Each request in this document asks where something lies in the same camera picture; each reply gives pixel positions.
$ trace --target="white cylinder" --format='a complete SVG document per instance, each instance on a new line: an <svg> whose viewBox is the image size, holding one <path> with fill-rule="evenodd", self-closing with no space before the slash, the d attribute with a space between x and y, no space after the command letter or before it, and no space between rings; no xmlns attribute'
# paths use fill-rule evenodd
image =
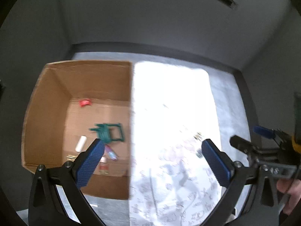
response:
<svg viewBox="0 0 301 226"><path fill-rule="evenodd" d="M82 148L84 147L84 144L87 140L87 137L86 136L81 136L76 147L75 147L75 151L76 152L81 152L82 151Z"/></svg>

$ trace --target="finger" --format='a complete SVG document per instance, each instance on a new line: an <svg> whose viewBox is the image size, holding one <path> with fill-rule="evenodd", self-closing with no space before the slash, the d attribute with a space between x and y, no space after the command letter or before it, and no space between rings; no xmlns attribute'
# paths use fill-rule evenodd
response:
<svg viewBox="0 0 301 226"><path fill-rule="evenodd" d="M280 192L285 193L288 188L289 190L287 193L291 196L288 203L283 208L283 213L290 215L301 199L301 181L297 179L294 180L293 183L292 180L281 180L279 183L277 182L277 189Z"/></svg>
<svg viewBox="0 0 301 226"><path fill-rule="evenodd" d="M301 194L301 181L299 179L294 180L287 193L292 196L299 197Z"/></svg>
<svg viewBox="0 0 301 226"><path fill-rule="evenodd" d="M282 211L284 214L290 215L293 211L293 208L291 208L288 204L286 204Z"/></svg>
<svg viewBox="0 0 301 226"><path fill-rule="evenodd" d="M279 190L281 193L284 194L291 186L292 181L293 181L292 179L279 179L276 185L277 190Z"/></svg>

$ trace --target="black baseboard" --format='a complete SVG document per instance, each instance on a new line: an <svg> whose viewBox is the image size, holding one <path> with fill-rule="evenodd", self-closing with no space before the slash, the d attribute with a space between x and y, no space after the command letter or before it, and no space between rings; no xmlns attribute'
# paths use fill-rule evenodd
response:
<svg viewBox="0 0 301 226"><path fill-rule="evenodd" d="M76 49L77 47L75 45L71 45L62 60L71 60L74 54L77 53Z"/></svg>
<svg viewBox="0 0 301 226"><path fill-rule="evenodd" d="M160 47L138 43L127 42L86 42L73 45L73 52L123 52L123 53L142 53L169 57L198 63L219 69L225 72L233 73L235 68L226 66L220 62L204 58L200 55L184 52L168 47Z"/></svg>

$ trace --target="white patterned cloth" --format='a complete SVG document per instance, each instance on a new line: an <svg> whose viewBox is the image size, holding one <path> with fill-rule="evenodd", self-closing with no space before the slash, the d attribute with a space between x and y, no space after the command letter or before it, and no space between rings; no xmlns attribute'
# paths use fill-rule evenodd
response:
<svg viewBox="0 0 301 226"><path fill-rule="evenodd" d="M205 220L221 198L202 139L221 149L209 76L155 62L135 64L132 89L132 226L189 226Z"/></svg>

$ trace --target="blue handle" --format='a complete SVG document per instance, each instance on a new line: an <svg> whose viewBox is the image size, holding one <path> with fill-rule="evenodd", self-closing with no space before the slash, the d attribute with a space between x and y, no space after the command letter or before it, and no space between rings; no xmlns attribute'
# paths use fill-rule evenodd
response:
<svg viewBox="0 0 301 226"><path fill-rule="evenodd" d="M274 130L261 127L261 126L255 126L253 127L253 132L259 134L260 136L263 136L267 139L274 139L275 138L275 132Z"/></svg>

